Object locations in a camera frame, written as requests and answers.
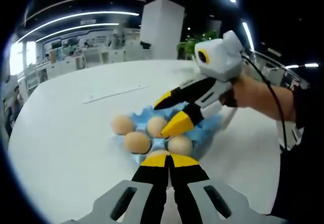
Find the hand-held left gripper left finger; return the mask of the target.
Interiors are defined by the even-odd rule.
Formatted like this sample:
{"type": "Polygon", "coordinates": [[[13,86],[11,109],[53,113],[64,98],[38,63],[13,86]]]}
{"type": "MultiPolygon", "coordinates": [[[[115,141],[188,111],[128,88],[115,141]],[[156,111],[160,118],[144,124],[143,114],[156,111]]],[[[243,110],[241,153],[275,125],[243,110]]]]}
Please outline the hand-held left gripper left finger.
{"type": "Polygon", "coordinates": [[[168,156],[145,159],[131,180],[123,180],[95,200],[92,211],[65,223],[160,223],[166,203],[168,156]]]}

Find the person's right hand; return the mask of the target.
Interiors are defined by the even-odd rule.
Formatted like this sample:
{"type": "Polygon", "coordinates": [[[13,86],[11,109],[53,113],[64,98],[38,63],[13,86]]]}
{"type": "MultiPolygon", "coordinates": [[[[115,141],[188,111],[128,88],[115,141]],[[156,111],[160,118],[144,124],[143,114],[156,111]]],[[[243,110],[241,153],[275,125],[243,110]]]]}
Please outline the person's right hand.
{"type": "Polygon", "coordinates": [[[250,96],[257,84],[253,78],[240,74],[237,78],[231,81],[232,89],[220,96],[220,103],[222,105],[232,108],[245,108],[251,105],[250,96]]]}

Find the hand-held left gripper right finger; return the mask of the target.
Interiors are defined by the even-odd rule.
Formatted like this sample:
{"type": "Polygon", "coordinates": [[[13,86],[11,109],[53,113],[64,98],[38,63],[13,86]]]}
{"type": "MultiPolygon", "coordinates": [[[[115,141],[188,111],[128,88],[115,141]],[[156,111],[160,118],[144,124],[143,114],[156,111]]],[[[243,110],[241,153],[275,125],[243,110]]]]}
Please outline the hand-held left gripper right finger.
{"type": "Polygon", "coordinates": [[[212,180],[199,163],[171,154],[170,177],[182,223],[288,223],[254,211],[231,186],[212,180]]]}

